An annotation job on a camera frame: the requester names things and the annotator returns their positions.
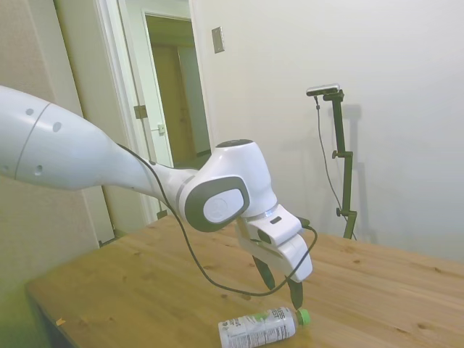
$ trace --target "black metal stand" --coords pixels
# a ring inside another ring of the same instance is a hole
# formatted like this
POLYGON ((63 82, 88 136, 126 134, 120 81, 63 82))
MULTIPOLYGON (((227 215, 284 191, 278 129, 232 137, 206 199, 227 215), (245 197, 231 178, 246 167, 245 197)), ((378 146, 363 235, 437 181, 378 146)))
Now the black metal stand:
POLYGON ((357 212, 351 210, 353 152, 345 150, 343 119, 341 114, 341 102, 343 101, 343 98, 343 90, 340 90, 336 93, 323 95, 323 99, 326 102, 332 102, 333 107, 333 122, 335 125, 337 150, 332 153, 332 158, 340 157, 344 159, 343 199, 341 204, 341 210, 339 208, 336 208, 336 214, 337 216, 342 215, 347 218, 347 225, 345 227, 343 237, 351 239, 353 237, 353 230, 355 229, 357 212))

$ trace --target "light switch plate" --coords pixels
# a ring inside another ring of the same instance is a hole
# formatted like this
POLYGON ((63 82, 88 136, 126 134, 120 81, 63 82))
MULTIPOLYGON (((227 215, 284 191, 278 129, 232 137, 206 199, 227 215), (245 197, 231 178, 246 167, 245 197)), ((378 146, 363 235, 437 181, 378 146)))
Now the light switch plate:
POLYGON ((215 47, 215 53, 224 52, 223 27, 217 27, 212 32, 212 44, 215 47))

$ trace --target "bottle label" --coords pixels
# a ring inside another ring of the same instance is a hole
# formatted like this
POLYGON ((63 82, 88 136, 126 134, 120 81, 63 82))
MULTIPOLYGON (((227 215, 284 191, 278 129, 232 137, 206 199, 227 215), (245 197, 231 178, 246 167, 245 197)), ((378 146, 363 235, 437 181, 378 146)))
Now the bottle label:
POLYGON ((293 336, 295 323, 281 307, 219 323, 219 333, 223 348, 254 348, 293 336))

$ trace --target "black cable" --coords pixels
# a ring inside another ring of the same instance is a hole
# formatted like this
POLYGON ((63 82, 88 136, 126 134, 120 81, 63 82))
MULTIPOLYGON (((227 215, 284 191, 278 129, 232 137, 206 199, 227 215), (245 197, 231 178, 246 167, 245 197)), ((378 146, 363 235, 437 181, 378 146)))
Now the black cable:
MULTIPOLYGON (((336 192, 335 192, 334 185, 332 185, 331 177, 330 177, 330 175, 328 174, 326 150, 324 149, 324 143, 323 143, 323 141, 322 141, 322 135, 321 135, 321 133, 320 133, 320 105, 319 105, 319 101, 318 101, 318 96, 314 96, 314 100, 316 101, 316 110, 318 111, 318 133, 319 133, 319 142, 320 142, 320 147, 321 147, 321 149, 322 149, 322 155, 323 155, 323 157, 324 157, 324 166, 326 167, 327 180, 328 180, 328 184, 329 184, 330 187, 331 187, 331 190, 332 190, 332 192, 333 192, 333 195, 335 196, 336 202, 337 202, 337 204, 339 205, 339 209, 341 210, 340 199, 339 199, 339 197, 337 196, 337 194, 336 194, 336 192)), ((342 215, 342 216, 343 216, 343 218, 345 219, 345 221, 348 222, 347 217, 344 216, 344 215, 342 215)), ((355 238, 355 241, 357 241, 355 232, 353 232, 353 238, 355 238)))
POLYGON ((314 245, 316 244, 316 241, 318 240, 318 233, 316 232, 316 230, 310 226, 307 226, 306 229, 308 230, 311 230, 313 233, 314 233, 314 240, 312 241, 311 245, 308 247, 307 251, 305 252, 305 254, 303 255, 302 259, 298 262, 298 265, 295 267, 295 269, 292 270, 292 272, 286 277, 286 280, 285 281, 282 281, 282 283, 280 283, 279 285, 277 285, 274 289, 270 290, 270 291, 266 291, 266 292, 249 292, 249 291, 243 291, 243 290, 238 290, 238 289, 234 289, 234 288, 230 288, 228 286, 224 286, 222 284, 219 284, 219 283, 216 283, 214 280, 212 280, 208 274, 206 273, 206 271, 204 270, 203 266, 200 264, 200 262, 198 261, 198 259, 196 258, 196 255, 195 255, 195 252, 190 244, 190 241, 189 241, 189 237, 187 236, 187 232, 185 230, 185 228, 183 227, 183 224, 182 224, 182 221, 181 219, 178 217, 177 215, 177 212, 175 212, 175 210, 173 209, 173 207, 170 205, 169 201, 167 200, 167 197, 166 197, 166 193, 165 193, 165 190, 163 189, 162 187, 162 184, 161 184, 161 180, 160 178, 158 177, 158 174, 156 174, 156 172, 154 171, 154 169, 152 168, 151 165, 149 165, 147 162, 145 162, 145 160, 138 156, 134 151, 128 149, 127 147, 121 145, 121 144, 118 144, 122 149, 126 150, 127 152, 129 152, 130 154, 132 154, 136 159, 138 159, 140 162, 142 162, 144 165, 146 165, 146 167, 152 172, 154 178, 156 179, 156 181, 158 182, 158 185, 159 185, 159 189, 161 191, 161 195, 163 197, 163 199, 165 200, 165 204, 166 204, 166 207, 168 207, 171 212, 173 212, 173 215, 174 215, 174 218, 177 220, 179 226, 181 227, 181 230, 182 230, 182 234, 183 234, 183 237, 184 239, 186 240, 186 243, 187 243, 187 247, 188 247, 188 250, 190 251, 190 255, 192 256, 192 258, 194 259, 194 262, 196 263, 196 266, 198 267, 198 269, 200 269, 200 272, 202 272, 203 276, 214 286, 218 287, 218 288, 221 288, 221 289, 224 289, 224 290, 227 290, 227 291, 232 291, 232 292, 236 292, 238 294, 243 294, 243 295, 248 295, 248 296, 253 296, 253 297, 264 297, 264 296, 269 296, 271 294, 274 294, 275 292, 277 292, 278 290, 280 290, 282 288, 282 286, 284 286, 287 281, 298 271, 298 268, 299 266, 302 265, 303 261, 305 261, 305 258, 307 255, 310 254, 310 251, 311 249, 314 247, 314 245))

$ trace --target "wooden table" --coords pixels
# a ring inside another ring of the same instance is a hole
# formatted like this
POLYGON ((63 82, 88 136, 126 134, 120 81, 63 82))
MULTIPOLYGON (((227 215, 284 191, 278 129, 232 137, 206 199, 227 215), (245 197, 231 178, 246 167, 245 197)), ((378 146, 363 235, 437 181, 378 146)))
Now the wooden table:
MULTIPOLYGON (((266 290, 233 226, 187 232, 216 281, 266 290)), ((323 234, 311 256, 303 307, 312 323, 275 347, 464 347, 463 264, 323 234)), ((82 348, 220 347, 219 321, 291 307, 286 288, 251 298, 209 284, 172 217, 51 271, 28 291, 82 348)))

